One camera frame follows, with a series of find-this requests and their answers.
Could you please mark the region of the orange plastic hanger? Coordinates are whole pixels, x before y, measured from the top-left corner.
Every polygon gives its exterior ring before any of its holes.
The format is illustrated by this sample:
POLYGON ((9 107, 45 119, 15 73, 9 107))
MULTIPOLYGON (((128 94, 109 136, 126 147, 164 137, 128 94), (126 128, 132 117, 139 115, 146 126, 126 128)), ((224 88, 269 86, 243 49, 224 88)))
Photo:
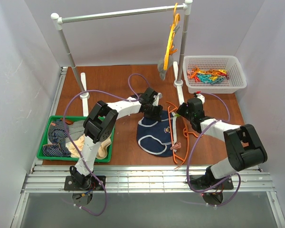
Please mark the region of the orange plastic hanger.
MULTIPOLYGON (((177 106, 172 102, 166 101, 167 104, 167 111, 168 114, 174 113, 173 117, 176 115, 177 106)), ((176 130, 173 130, 170 133, 171 137, 171 146, 176 143, 181 143, 181 148, 178 150, 172 151, 172 159, 176 167, 174 168, 177 170, 182 165, 184 165, 189 156, 189 149, 190 149, 190 137, 193 136, 198 138, 199 134, 191 130, 187 124, 187 121, 184 117, 175 117, 176 123, 174 126, 176 130)))

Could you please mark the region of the navy blue underwear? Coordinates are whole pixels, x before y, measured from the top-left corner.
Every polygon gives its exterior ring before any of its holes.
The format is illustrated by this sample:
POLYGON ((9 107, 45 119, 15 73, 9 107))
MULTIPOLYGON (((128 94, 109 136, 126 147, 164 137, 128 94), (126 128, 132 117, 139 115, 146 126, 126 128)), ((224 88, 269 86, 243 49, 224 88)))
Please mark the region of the navy blue underwear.
POLYGON ((177 141, 177 116, 174 112, 163 111, 161 120, 143 117, 137 125, 136 140, 139 147, 157 157, 172 157, 172 144, 177 141))

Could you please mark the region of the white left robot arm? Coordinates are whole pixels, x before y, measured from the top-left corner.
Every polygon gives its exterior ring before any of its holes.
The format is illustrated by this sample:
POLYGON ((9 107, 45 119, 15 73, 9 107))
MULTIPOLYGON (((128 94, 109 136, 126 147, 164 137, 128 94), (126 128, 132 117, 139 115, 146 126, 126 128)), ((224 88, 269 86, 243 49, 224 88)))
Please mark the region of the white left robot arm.
POLYGON ((106 103, 98 101, 83 123, 84 145, 79 152, 79 160, 70 167, 73 183, 80 189, 86 190, 93 184, 93 180, 100 182, 93 174, 96 155, 101 146, 112 133, 118 119, 143 113, 145 117, 161 120, 162 106, 159 100, 162 95, 150 87, 139 95, 121 98, 118 102, 106 103))

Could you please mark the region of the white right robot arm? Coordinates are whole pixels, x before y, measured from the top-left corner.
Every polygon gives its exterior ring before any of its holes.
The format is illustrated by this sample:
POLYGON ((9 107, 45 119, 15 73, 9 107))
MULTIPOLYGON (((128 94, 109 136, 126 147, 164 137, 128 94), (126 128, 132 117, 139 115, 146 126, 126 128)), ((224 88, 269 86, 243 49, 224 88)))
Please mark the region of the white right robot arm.
POLYGON ((205 174, 195 180, 187 174, 187 183, 194 192, 202 192, 198 187, 204 186, 210 190, 237 174, 239 171, 265 163, 267 152, 251 124, 236 125, 205 115, 203 104, 205 98, 196 94, 194 98, 182 103, 177 114, 189 121, 194 131, 203 135, 217 138, 225 143, 227 157, 209 166, 205 174))

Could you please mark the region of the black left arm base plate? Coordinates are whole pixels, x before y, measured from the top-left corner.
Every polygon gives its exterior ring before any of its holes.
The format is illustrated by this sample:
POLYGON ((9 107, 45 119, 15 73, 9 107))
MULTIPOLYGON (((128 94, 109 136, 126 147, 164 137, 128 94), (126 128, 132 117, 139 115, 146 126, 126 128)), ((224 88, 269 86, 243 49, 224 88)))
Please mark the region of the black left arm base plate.
POLYGON ((89 191, 89 190, 104 190, 102 184, 105 186, 106 177, 97 176, 100 181, 95 177, 88 176, 82 182, 75 180, 72 176, 67 176, 65 179, 64 190, 66 191, 89 191))

